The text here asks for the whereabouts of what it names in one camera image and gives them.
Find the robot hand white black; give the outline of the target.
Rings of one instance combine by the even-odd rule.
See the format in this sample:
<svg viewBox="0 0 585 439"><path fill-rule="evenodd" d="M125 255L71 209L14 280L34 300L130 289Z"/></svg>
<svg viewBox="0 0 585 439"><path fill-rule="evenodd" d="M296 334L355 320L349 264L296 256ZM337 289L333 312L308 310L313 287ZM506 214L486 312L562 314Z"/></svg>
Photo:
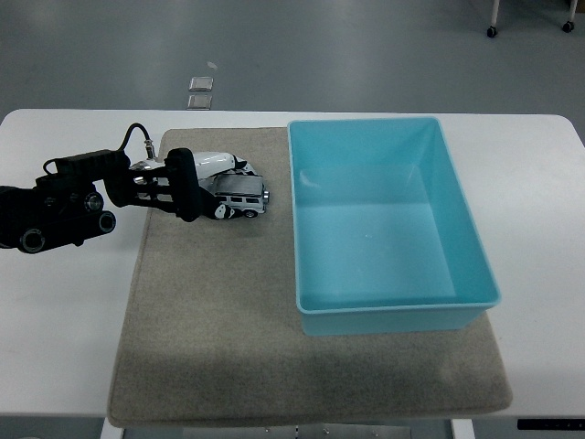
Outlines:
<svg viewBox="0 0 585 439"><path fill-rule="evenodd" d="M212 220L255 218L266 211L270 192L248 161L220 152L197 152L193 158L204 216Z"/></svg>

